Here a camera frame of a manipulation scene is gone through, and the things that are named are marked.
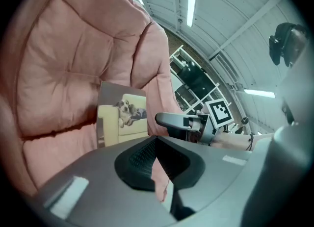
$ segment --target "tufted cushion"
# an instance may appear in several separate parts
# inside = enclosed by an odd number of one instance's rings
[[[32,182],[41,187],[96,148],[101,80],[146,91],[149,134],[167,134],[155,123],[157,112],[181,112],[167,37],[134,0],[26,0],[2,43],[0,65],[1,96],[16,127],[8,137],[15,140],[4,145],[17,146],[8,148],[15,157],[5,158],[6,167],[14,167],[15,183],[28,170],[28,184],[15,186],[29,194]]]
[[[151,22],[135,7],[129,0],[49,1],[19,73],[17,114],[24,136],[94,117],[100,77],[130,85],[136,45]]]

